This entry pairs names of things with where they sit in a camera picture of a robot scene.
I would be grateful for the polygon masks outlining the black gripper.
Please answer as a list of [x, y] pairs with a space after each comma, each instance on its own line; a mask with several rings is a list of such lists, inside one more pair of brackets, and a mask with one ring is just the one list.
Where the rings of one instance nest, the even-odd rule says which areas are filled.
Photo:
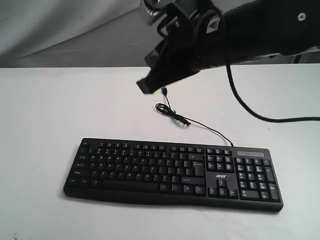
[[211, 0], [174, 0], [160, 16], [153, 19], [145, 16], [149, 26], [162, 19], [156, 28], [162, 41], [145, 57], [149, 73], [136, 82], [144, 95], [171, 83], [173, 71], [165, 68], [177, 70], [184, 60], [195, 55], [199, 20], [210, 10], [215, 14], [215, 8]]

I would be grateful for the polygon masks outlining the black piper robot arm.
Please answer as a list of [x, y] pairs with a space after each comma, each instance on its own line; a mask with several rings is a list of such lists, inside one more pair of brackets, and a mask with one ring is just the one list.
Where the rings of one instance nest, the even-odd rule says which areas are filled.
[[222, 12], [211, 0], [143, 0], [161, 42], [146, 57], [144, 94], [201, 70], [274, 55], [294, 56], [320, 45], [317, 0], [254, 0]]

